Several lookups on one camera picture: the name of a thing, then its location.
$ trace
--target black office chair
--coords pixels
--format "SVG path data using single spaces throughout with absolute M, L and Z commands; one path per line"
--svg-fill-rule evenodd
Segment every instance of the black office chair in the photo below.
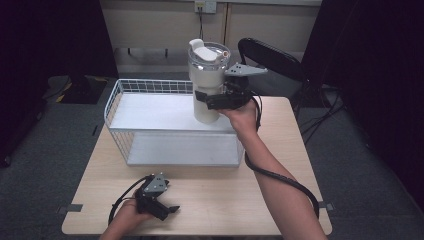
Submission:
M 296 119 L 299 116 L 308 79 L 300 62 L 288 53 L 253 38 L 238 42 L 241 64 L 246 58 L 267 68 L 266 75 L 249 77 L 249 89 L 261 96 L 282 96 L 290 100 Z

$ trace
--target forearm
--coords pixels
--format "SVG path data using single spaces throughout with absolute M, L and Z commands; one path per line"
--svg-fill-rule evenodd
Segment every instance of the forearm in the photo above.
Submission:
M 257 133 L 239 134 L 250 161 L 295 180 Z M 296 188 L 255 172 L 265 203 L 284 239 L 326 239 L 307 196 Z

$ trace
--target white wire basket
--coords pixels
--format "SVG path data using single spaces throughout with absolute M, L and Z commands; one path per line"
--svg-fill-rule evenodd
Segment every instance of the white wire basket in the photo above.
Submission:
M 128 165 L 239 166 L 243 147 L 225 116 L 193 114 L 191 81 L 119 79 L 104 119 Z

